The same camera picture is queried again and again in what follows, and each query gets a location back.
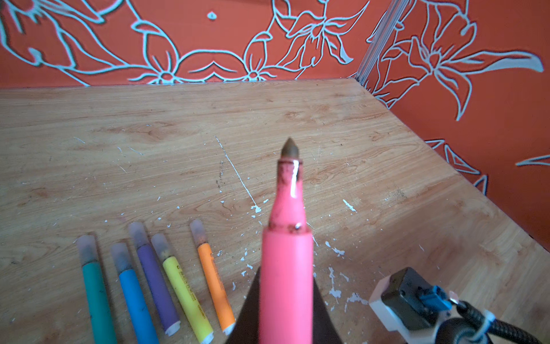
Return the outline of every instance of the wooden table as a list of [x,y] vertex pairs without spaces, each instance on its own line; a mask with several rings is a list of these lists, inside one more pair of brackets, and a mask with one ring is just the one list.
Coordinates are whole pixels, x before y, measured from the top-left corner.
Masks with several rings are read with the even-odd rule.
[[[343,341],[402,343],[368,305],[348,298],[368,299],[378,280],[408,265],[550,336],[548,252],[355,80],[3,90],[0,97],[2,343],[93,342],[74,244],[87,233],[98,240],[120,342],[135,342],[109,254],[115,242],[131,245],[133,221],[167,235],[222,343],[188,222],[205,223],[238,314],[260,265],[276,161],[289,135],[305,164],[317,282]],[[161,343],[196,343],[183,312],[182,329],[162,333],[135,267]],[[340,298],[329,294],[333,287]]]

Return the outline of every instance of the black cable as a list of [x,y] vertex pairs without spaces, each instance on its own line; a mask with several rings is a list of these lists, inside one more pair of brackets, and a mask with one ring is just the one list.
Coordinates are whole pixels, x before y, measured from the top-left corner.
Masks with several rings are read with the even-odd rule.
[[[483,324],[485,316],[470,303],[460,301],[460,303],[456,305],[456,310],[458,314],[475,326],[475,328],[478,329]],[[540,340],[529,332],[498,319],[495,319],[495,321],[491,323],[487,333],[518,344],[542,344]]]

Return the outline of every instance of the orange wall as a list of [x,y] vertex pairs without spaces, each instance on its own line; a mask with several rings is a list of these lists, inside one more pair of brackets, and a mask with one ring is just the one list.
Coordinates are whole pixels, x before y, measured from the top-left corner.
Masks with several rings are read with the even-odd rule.
[[545,0],[413,0],[367,89],[547,249]]
[[6,0],[0,87],[348,77],[388,5]]

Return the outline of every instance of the blue marker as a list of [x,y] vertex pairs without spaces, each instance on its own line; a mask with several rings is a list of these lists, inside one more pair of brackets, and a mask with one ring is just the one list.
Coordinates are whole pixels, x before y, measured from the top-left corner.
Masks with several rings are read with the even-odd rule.
[[120,279],[138,344],[158,344],[157,331],[147,309],[138,277],[130,262],[128,247],[125,243],[117,243],[111,246],[111,255],[117,268],[118,278]]

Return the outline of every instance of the purple marker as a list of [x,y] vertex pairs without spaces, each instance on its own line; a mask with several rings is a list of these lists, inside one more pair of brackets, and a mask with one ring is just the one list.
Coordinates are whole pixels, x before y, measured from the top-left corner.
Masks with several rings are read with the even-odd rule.
[[137,256],[145,273],[147,284],[153,295],[153,301],[157,307],[158,316],[161,318],[164,333],[172,336],[180,328],[178,311],[176,310],[168,287],[164,282],[161,268],[158,266],[157,254],[151,247],[145,227],[141,222],[134,222],[128,226],[130,235],[134,240]]

